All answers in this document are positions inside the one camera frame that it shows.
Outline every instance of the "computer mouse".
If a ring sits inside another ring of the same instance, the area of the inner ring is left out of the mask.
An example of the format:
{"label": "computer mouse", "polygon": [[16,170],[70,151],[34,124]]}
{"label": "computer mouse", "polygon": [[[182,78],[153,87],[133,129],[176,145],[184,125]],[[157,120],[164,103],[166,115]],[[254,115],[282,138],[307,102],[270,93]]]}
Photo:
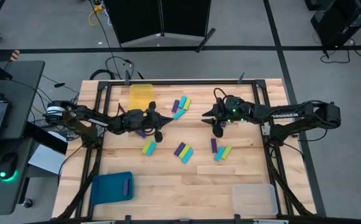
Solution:
{"label": "computer mouse", "polygon": [[17,165],[17,154],[14,152],[7,153],[0,161],[0,178],[6,180],[14,175]]}

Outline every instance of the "lime green block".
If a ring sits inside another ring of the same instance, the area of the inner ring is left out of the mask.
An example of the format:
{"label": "lime green block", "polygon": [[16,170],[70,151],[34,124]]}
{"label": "lime green block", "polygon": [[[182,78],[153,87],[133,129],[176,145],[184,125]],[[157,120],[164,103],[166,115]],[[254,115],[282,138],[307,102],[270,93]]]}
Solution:
{"label": "lime green block", "polygon": [[187,100],[186,100],[186,102],[185,102],[185,106],[183,107],[183,109],[185,109],[185,110],[189,109],[189,106],[190,106],[190,102],[191,102],[191,101],[192,101],[192,100],[188,97]]}
{"label": "lime green block", "polygon": [[231,147],[231,146],[226,146],[225,152],[223,152],[221,158],[222,158],[222,159],[226,159],[226,158],[228,157],[228,155],[229,155],[230,150],[232,150],[232,147]]}
{"label": "lime green block", "polygon": [[147,153],[147,152],[148,152],[148,149],[149,149],[150,144],[151,144],[151,140],[149,139],[149,140],[146,142],[146,144],[144,145],[144,147],[143,147],[143,150],[142,150],[143,153]]}
{"label": "lime green block", "polygon": [[190,149],[190,145],[186,145],[185,148],[183,148],[182,152],[180,152],[179,157],[183,159],[183,157],[186,155],[189,149]]}

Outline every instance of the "black partition panel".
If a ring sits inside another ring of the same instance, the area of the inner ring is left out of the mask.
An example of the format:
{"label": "black partition panel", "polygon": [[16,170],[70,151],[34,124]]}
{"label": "black partition panel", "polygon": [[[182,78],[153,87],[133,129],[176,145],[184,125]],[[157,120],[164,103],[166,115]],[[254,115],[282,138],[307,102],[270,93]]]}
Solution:
{"label": "black partition panel", "polygon": [[211,0],[162,0],[164,32],[207,35]]}
{"label": "black partition panel", "polygon": [[118,42],[161,32],[157,0],[104,0]]}

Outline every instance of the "teal block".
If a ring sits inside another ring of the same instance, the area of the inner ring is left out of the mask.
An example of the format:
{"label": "teal block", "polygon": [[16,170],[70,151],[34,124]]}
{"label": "teal block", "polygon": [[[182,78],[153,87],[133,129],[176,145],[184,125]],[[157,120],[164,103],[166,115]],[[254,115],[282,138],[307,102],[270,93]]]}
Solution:
{"label": "teal block", "polygon": [[148,149],[146,155],[151,156],[151,154],[153,153],[155,147],[156,147],[156,143],[155,143],[155,142],[151,142],[151,144],[150,144],[150,146],[149,146],[149,149]]}
{"label": "teal block", "polygon": [[179,108],[183,108],[183,106],[185,105],[185,102],[187,100],[186,96],[182,96],[182,98],[180,99],[180,103],[179,103]]}
{"label": "teal block", "polygon": [[183,157],[182,162],[183,162],[183,163],[186,163],[186,162],[190,159],[190,157],[192,156],[192,154],[193,154],[193,149],[189,149],[189,150],[187,151],[186,155]]}
{"label": "teal block", "polygon": [[180,116],[182,116],[186,112],[185,109],[181,109],[174,115],[174,119],[178,119]]}
{"label": "teal block", "polygon": [[221,146],[217,152],[217,154],[215,155],[215,160],[219,161],[220,158],[222,157],[222,154],[225,152],[225,147]]}

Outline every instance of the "purple block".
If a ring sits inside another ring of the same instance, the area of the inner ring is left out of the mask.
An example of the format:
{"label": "purple block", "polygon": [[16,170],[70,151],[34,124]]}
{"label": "purple block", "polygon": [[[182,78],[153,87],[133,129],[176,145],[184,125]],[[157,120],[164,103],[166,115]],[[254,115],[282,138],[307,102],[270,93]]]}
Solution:
{"label": "purple block", "polygon": [[218,148],[217,148],[217,140],[216,139],[211,139],[211,146],[212,146],[212,153],[217,153]]}
{"label": "purple block", "polygon": [[176,110],[178,109],[179,106],[179,100],[175,100],[174,102],[174,106],[172,107],[172,112],[176,113]]}
{"label": "purple block", "polygon": [[142,138],[146,138],[147,135],[142,130],[136,130],[136,134],[140,135]]}
{"label": "purple block", "polygon": [[129,179],[125,179],[124,180],[124,189],[123,189],[124,196],[128,196],[128,188],[129,188]]}
{"label": "purple block", "polygon": [[174,152],[175,156],[179,156],[179,154],[182,152],[183,148],[185,148],[185,143],[181,142],[176,151]]}

